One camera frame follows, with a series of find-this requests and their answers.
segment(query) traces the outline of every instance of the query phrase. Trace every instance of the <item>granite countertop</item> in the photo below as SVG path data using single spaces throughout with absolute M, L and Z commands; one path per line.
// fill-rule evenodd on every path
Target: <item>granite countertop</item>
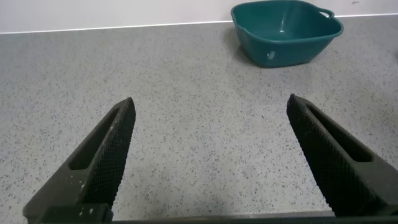
M 286 115 L 315 103 L 398 169 L 398 17 L 340 19 L 316 59 L 259 68 L 232 23 L 0 35 L 0 217 L 97 122 L 137 120 L 114 219 L 330 211 Z

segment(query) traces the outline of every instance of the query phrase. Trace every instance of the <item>white wall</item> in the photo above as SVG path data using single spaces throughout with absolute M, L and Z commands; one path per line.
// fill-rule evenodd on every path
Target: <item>white wall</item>
M 398 12 L 398 0 L 307 0 L 336 15 Z M 245 0 L 0 0 L 0 33 L 230 21 Z

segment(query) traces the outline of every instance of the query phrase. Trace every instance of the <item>textured rubber grip pad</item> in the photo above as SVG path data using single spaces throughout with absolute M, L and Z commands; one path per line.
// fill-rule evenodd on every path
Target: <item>textured rubber grip pad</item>
M 26 204 L 23 214 L 29 223 L 52 206 L 106 203 L 111 207 L 123 177 L 135 120 L 131 98 L 114 105 Z
M 336 216 L 398 211 L 398 172 L 311 102 L 291 95 L 287 115 Z

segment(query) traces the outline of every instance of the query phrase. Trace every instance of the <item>teal plastic basin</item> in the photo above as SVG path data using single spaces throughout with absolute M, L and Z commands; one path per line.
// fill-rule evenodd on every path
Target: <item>teal plastic basin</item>
M 263 67 L 309 62 L 343 32 L 333 12 L 302 1 L 249 2 L 231 15 L 243 49 Z

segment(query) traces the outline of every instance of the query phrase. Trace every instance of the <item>teal bowl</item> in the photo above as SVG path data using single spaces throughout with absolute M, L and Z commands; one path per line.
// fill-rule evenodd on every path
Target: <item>teal bowl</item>
M 307 63 L 344 29 L 333 12 L 296 0 L 244 3 L 231 15 L 243 49 L 263 67 Z

